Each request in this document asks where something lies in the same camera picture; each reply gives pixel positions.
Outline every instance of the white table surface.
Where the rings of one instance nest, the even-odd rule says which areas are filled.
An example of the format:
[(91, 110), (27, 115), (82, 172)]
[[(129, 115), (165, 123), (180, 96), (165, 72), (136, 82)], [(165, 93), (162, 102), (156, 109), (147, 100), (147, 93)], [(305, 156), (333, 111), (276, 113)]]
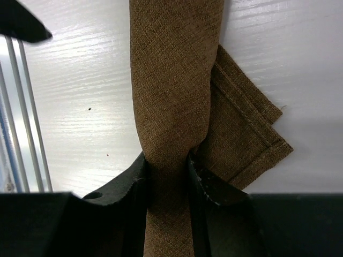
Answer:
[[(129, 1), (23, 3), (54, 35), (26, 46), (53, 187), (83, 196), (141, 151)], [(221, 43), (274, 104), (286, 105), (274, 128), (295, 149), (247, 192), (343, 192), (342, 14), (341, 0), (226, 2)]]

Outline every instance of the dark spot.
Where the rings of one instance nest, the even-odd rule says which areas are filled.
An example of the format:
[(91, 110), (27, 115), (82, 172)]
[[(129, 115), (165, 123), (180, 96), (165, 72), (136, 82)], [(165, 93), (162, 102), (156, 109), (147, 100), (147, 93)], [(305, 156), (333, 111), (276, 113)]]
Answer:
[(102, 197), (102, 193), (100, 192), (92, 192), (92, 193), (89, 193), (88, 195), (86, 195), (84, 197), (84, 199), (96, 199), (96, 198), (100, 198)]

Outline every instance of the brown cloth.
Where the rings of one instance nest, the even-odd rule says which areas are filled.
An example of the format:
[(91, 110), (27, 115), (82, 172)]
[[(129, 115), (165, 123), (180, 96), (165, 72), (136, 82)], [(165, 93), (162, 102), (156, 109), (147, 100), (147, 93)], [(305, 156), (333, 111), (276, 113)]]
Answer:
[(151, 170), (145, 256), (193, 256), (189, 151), (243, 189), (292, 148), (281, 115), (219, 46), (223, 0), (130, 0), (131, 76)]

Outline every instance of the metal rod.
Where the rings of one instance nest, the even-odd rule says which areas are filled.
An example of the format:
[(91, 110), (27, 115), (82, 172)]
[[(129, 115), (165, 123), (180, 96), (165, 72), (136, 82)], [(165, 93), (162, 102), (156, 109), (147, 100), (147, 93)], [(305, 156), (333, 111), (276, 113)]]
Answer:
[(28, 146), (30, 149), (31, 157), (32, 157), (32, 163), (33, 163), (34, 173), (36, 176), (38, 190), (39, 190), (39, 192), (44, 192), (42, 176), (40, 174), (38, 158), (37, 158), (36, 150), (34, 147), (34, 140), (33, 140), (32, 131), (31, 131), (31, 127), (30, 127), (30, 123), (29, 123), (29, 119), (28, 119), (28, 113), (27, 113), (27, 107), (26, 107), (26, 103), (25, 103), (24, 92), (23, 92), (23, 88), (21, 85), (21, 81), (19, 79), (19, 71), (18, 71), (17, 60), (16, 60), (16, 57), (14, 55), (13, 43), (12, 43), (12, 40), (7, 36), (6, 36), (6, 42), (7, 42), (8, 49), (9, 49), (9, 56), (10, 56), (12, 69), (13, 69), (13, 73), (14, 73), (14, 79), (16, 81), (16, 88), (18, 91), (20, 108), (21, 108), (21, 112), (23, 115), (23, 121), (24, 121), (24, 125), (25, 125), (27, 139), (28, 139)]
[(20, 146), (19, 146), (19, 141), (18, 141), (18, 135), (16, 131), (16, 127), (14, 126), (14, 121), (13, 121), (13, 114), (10, 106), (10, 101), (9, 101), (9, 96), (7, 93), (7, 89), (5, 86), (5, 79), (3, 77), (3, 71), (1, 68), (1, 63), (0, 63), (0, 91), (2, 93), (2, 99), (3, 99), (3, 104), (5, 107), (5, 112), (8, 118), (8, 131), (12, 135), (12, 143), (13, 143), (13, 150), (12, 152), (16, 153), (16, 159), (17, 159), (17, 165), (18, 165), (18, 170), (21, 175), (21, 180), (19, 187), (16, 185), (17, 191), (20, 192), (25, 192), (29, 193), (29, 186), (28, 186), (28, 181), (27, 181), (27, 176), (26, 176), (26, 171), (25, 171), (25, 166), (23, 162), (23, 156), (21, 154)]
[(52, 192), (53, 191), (53, 186), (51, 184), (51, 178), (50, 178), (50, 173), (49, 173), (49, 167), (48, 167), (48, 162), (45, 154), (45, 149), (44, 149), (44, 143), (43, 143), (43, 138), (42, 138), (42, 133), (39, 125), (39, 120), (38, 120), (38, 115), (37, 115), (37, 109), (36, 105), (34, 102), (34, 96), (33, 96), (33, 90), (32, 90), (32, 85), (31, 85), (31, 80), (29, 77), (29, 72), (28, 72), (28, 66), (27, 66), (27, 60), (26, 60), (26, 55), (24, 51), (24, 45), (23, 42), (20, 40), (17, 40), (18, 45), (19, 45), (19, 50), (20, 50), (20, 57), (21, 61), (23, 63), (23, 68), (25, 72), (25, 78), (26, 78), (26, 85), (27, 85), (27, 90), (29, 94), (29, 101), (30, 101), (30, 106), (32, 108), (32, 113), (33, 113), (33, 118), (34, 118), (34, 124), (35, 128), (38, 134), (38, 140), (39, 140), (39, 147), (40, 147), (40, 152), (41, 152), (41, 157), (43, 160), (43, 167), (44, 167), (44, 172), (46, 175), (46, 180), (47, 180), (47, 185), (48, 185), (48, 191)]

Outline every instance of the fabric fold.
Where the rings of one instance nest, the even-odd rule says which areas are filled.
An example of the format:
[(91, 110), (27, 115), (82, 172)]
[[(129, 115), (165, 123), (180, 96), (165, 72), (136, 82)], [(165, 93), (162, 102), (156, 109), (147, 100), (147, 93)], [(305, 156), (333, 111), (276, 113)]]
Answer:
[(223, 0), (130, 0), (132, 96), (151, 173), (145, 256), (193, 256), (185, 160), (242, 189), (292, 148), (281, 111), (219, 46)]

